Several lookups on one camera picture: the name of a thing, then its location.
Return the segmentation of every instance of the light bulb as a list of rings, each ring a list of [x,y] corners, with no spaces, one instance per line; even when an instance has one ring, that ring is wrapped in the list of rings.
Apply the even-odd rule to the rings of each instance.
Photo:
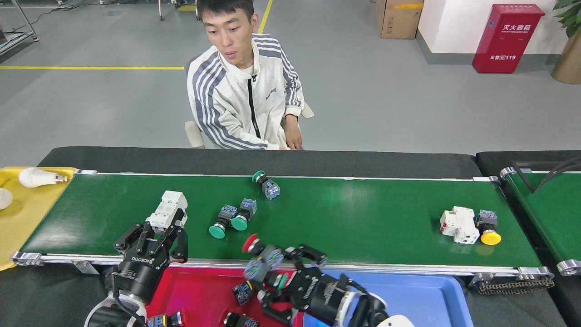
[[[12,203],[12,193],[7,189],[0,189],[0,210],[5,209]]]
[[[46,172],[36,167],[28,167],[23,169],[18,175],[20,184],[26,187],[37,187],[41,185],[49,185],[56,183],[63,183],[67,181],[67,176],[59,175],[57,173]]]

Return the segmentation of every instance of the blue bin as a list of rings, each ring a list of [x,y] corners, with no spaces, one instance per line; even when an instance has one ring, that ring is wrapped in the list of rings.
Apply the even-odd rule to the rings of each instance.
[[[339,278],[340,272],[325,271]],[[388,315],[406,316],[415,327],[474,327],[462,287],[450,276],[345,272],[368,292],[382,297]],[[304,315],[304,327],[324,327]]]

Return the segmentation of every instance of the man's hair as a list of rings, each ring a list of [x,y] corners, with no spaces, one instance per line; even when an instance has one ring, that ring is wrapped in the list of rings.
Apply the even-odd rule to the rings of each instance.
[[[196,10],[198,16],[202,18],[204,13],[220,15],[224,13],[235,13],[237,9],[242,9],[248,17],[248,21],[254,14],[252,0],[198,0]]]

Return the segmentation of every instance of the man's left hand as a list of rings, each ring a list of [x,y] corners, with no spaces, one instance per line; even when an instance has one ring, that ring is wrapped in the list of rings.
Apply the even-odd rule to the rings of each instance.
[[[293,115],[285,117],[286,144],[291,150],[300,150],[303,147],[303,137],[300,134],[299,122]]]

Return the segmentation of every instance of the white track jacket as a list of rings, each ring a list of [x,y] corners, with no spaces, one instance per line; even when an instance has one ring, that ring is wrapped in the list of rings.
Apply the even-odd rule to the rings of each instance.
[[[227,149],[286,147],[281,122],[304,108],[299,75],[280,43],[254,34],[254,73],[228,63],[215,46],[186,66],[189,103],[196,123]]]

